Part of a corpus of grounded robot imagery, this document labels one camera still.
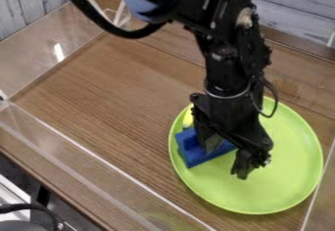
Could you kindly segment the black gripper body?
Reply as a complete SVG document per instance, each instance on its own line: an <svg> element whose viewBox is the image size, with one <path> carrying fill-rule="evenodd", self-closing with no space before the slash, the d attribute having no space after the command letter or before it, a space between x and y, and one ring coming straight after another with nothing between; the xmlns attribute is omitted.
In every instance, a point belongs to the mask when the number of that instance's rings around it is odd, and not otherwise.
<svg viewBox="0 0 335 231"><path fill-rule="evenodd" d="M192 110L208 117L216 132L236 150L246 149L254 156L254 166L264 166L271 159L274 141L260 123L254 98L248 95L220 99L208 94L190 96Z"/></svg>

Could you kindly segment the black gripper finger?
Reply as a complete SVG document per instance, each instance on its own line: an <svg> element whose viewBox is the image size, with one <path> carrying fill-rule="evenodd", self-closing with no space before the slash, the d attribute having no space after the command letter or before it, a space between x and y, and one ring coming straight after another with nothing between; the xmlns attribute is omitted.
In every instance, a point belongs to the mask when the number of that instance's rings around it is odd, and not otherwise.
<svg viewBox="0 0 335 231"><path fill-rule="evenodd" d="M211 126L208 117L199 109L192 110L194 128L200 147L207 154L215 152L223 144L224 138Z"/></svg>
<svg viewBox="0 0 335 231"><path fill-rule="evenodd" d="M239 149L235 153L235 163L231 169L231 175L235 175L238 179L246 180L254 168L252 154L246 149Z"/></svg>

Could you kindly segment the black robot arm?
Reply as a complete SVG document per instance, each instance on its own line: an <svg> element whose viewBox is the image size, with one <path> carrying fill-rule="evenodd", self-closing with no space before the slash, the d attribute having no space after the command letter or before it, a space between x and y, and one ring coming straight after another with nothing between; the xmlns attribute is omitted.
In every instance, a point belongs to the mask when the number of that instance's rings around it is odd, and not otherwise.
<svg viewBox="0 0 335 231"><path fill-rule="evenodd" d="M176 21L195 35L206 60L204 91L190 95L194 128L206 153L224 141L236 146L231 174L246 179L271 161L274 142L260 118L263 95L276 88L264 76L271 48L252 0L124 0L147 23Z"/></svg>

